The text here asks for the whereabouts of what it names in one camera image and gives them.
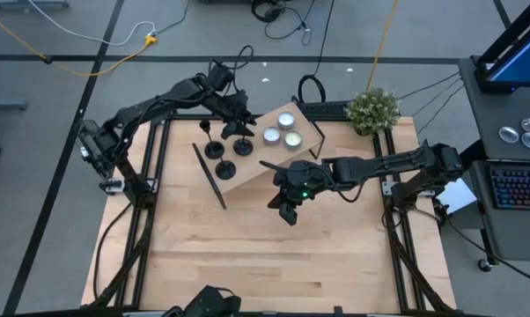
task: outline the computer monitor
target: computer monitor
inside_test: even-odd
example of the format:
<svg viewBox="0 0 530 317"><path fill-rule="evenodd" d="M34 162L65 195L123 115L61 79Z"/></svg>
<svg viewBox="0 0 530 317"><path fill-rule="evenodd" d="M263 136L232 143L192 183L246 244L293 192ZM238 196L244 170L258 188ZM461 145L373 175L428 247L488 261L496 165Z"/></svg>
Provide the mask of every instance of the computer monitor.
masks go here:
<svg viewBox="0 0 530 317"><path fill-rule="evenodd" d="M530 5L476 61L482 92L530 87Z"/></svg>

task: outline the yellow cable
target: yellow cable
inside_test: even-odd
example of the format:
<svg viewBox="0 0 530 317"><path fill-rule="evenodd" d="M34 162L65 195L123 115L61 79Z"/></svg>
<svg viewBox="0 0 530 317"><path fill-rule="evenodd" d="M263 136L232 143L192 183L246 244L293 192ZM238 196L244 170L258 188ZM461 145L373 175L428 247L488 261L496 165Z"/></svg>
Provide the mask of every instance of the yellow cable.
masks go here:
<svg viewBox="0 0 530 317"><path fill-rule="evenodd" d="M386 35L388 34L388 29L390 28L390 24L392 23L394 14L396 13L397 6L398 6L398 0L394 0L392 11L390 12L390 15L388 16L388 21L386 22L385 31L382 33L382 39L380 40L379 50L377 51L377 54L374 57L374 63L372 64L371 75L369 76L369 81L367 82L367 90L366 90L367 92L371 88L371 81L372 81L372 78L374 77L374 71L377 69L377 63L379 62L380 54L382 54L382 49L385 46Z"/></svg>
<svg viewBox="0 0 530 317"><path fill-rule="evenodd" d="M30 44L26 43L24 40L19 38L13 31L11 31L11 29L9 29L1 21L0 21L0 26L1 26L2 29L5 30L5 32L7 32L10 36L12 36L20 44L22 44L26 48L28 48L31 52L33 52L37 56L39 56L42 60L46 61L48 59L47 56L45 56L40 51L38 51L37 49L33 48ZM103 75L105 73L108 73L109 71L115 70L118 66L120 66L120 64L122 64L122 63L126 62L127 60L132 59L132 58L142 54L142 52L144 52L145 49L147 49L150 45L155 44L157 42L158 42L158 39L156 39L155 37L150 36L150 35L146 35L144 46L142 48L140 48L140 50L138 50L137 52L135 52L134 54L132 54L130 56L127 56L127 57L121 59L116 64L114 64L113 66L107 68L106 70L103 70L103 71L100 71L100 72L97 72L97 73L82 73L82 72L78 72L78 71L72 70L71 68L69 68L69 67L67 67L67 66L65 66L63 64L60 64L60 63L54 63L54 66L59 68L59 69L61 69L61 70L65 70L65 71L67 71L70 74L73 74L75 76L97 77L97 76Z"/></svg>

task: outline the wooden board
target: wooden board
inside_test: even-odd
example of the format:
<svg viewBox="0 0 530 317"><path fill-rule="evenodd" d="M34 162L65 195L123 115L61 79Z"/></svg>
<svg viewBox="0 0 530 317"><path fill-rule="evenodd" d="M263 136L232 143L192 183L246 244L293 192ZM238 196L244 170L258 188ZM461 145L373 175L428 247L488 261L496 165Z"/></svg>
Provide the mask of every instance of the wooden board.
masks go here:
<svg viewBox="0 0 530 317"><path fill-rule="evenodd" d="M346 123L319 125L329 140L323 157L374 156L372 140L357 136ZM378 179L367 181L356 203L346 203L335 193L318 195L298 207L294 227L266 207L278 190L272 184L272 171L231 190L226 195L229 208L222 210L193 153L191 144L202 143L206 137L199 132L198 122L172 123L142 309L184 306L204 285L211 284L240 295L243 311L332 313L334 306L343 306L347 313L399 312L390 247L380 223L383 209ZM135 153L130 155L135 166L141 164L144 148L137 144L142 144L147 127L138 135L130 151ZM397 151L417 147L411 118L400 119L394 142ZM302 153L295 159L311 157ZM122 196L108 198L99 233L124 205ZM431 203L421 199L418 207L429 211ZM420 270L443 300L454 306L435 222L410 213L410 223ZM107 235L100 287L107 285L121 265L128 228L129 214ZM405 282L410 285L407 274ZM92 270L83 303L91 301Z"/></svg>
<svg viewBox="0 0 530 317"><path fill-rule="evenodd" d="M277 145L267 146L263 142L263 130L268 127L276 127L277 116L283 112L290 112L294 115L295 126L289 131L281 130L281 142ZM239 136L230 136L227 140L223 140L220 137L224 123L212 123L210 128L210 135L213 141L220 141L225 147L225 153L223 156L224 160L229 160L236 165L236 174L230 180L220 180L214 170L216 165L220 162L219 159L209 159L204 155L204 146L208 143L208 139L202 143L198 143L198 149L206 162L206 165L210 169L214 181L216 182L220 192L225 194L230 190L238 187L239 185L252 180L253 178L265 173L268 168L259 164L260 160L268 161L271 164L279 165L283 162L294 158L298 154L312 149L314 146L320 144L321 137L314 130L310 122L300 112L297 105L294 103L288 103L282 107L279 107L268 114L264 114L255 120L256 126L248 125L247 127L255 133L255 137L249 137L248 140L254 145L254 151L243 157L233 151L233 143L239 139ZM297 150L288 150L284 147L283 137L287 132L297 131L302 136L302 145Z"/></svg>

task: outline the monitor screen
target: monitor screen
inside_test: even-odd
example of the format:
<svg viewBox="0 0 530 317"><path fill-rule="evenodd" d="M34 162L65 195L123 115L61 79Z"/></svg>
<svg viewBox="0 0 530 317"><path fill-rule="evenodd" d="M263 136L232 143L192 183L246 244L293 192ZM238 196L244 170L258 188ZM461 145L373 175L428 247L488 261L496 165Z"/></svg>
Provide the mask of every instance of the monitor screen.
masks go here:
<svg viewBox="0 0 530 317"><path fill-rule="evenodd" d="M491 81L530 83L530 39L490 76Z"/></svg>

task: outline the black desk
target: black desk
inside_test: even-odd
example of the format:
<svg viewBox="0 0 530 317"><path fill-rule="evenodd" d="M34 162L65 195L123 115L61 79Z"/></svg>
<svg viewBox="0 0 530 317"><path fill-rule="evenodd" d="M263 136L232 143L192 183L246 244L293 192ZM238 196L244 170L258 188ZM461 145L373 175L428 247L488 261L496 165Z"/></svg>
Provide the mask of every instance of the black desk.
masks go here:
<svg viewBox="0 0 530 317"><path fill-rule="evenodd" d="M476 83L473 61L460 60L459 69L486 157L530 161L530 149L521 142L508 144L497 133L500 128L508 126L516 129L519 137L523 135L520 124L522 119L530 118L530 88L521 87L512 94L484 94Z"/></svg>
<svg viewBox="0 0 530 317"><path fill-rule="evenodd" d="M530 261L530 211L494 207L485 162L487 159L530 161L530 149L521 142L508 144L498 136L504 126L516 129L520 136L524 133L520 123L530 117L530 88L519 88L508 95L484 94L476 82L473 61L460 60L459 69L481 139L460 155L470 174L470 183L466 181L478 203L459 210L459 215L453 218L468 218L461 221L462 228L480 229L484 247L492 254L507 260Z"/></svg>

